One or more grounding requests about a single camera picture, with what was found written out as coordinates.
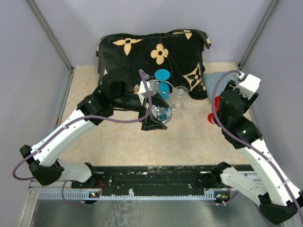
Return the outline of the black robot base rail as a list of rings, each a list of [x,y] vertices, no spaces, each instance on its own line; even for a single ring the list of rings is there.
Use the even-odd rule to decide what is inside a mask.
[[[95,166],[85,183],[73,181],[73,189],[100,189],[103,196],[200,196],[204,190],[222,188],[219,175],[226,162],[204,166]]]

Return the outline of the red plastic wine glass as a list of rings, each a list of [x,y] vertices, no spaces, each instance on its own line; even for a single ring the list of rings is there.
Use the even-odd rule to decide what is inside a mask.
[[[220,96],[216,96],[214,99],[214,106],[216,111],[218,111],[219,100],[220,100]],[[214,124],[214,113],[210,113],[207,119],[211,124]]]

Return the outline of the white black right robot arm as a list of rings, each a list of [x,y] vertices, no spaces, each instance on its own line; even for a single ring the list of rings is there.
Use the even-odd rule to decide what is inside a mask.
[[[294,215],[303,215],[303,192],[285,175],[267,148],[256,125],[244,113],[258,97],[260,79],[249,75],[239,83],[231,80],[212,103],[213,122],[225,139],[248,161],[260,182],[221,162],[211,173],[212,183],[236,189],[258,206],[272,224],[279,225]]]

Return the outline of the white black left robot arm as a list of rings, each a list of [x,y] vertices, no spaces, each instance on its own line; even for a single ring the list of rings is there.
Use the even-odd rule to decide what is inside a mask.
[[[91,164],[70,163],[58,158],[84,133],[103,121],[141,122],[143,131],[167,129],[152,114],[152,106],[169,106],[158,91],[158,80],[147,80],[143,70],[139,70],[139,75],[139,92],[135,94],[128,90],[128,74],[119,69],[111,70],[103,76],[101,85],[50,135],[33,146],[22,146],[20,153],[28,163],[32,178],[42,186],[73,181],[92,188],[98,184],[98,175]]]

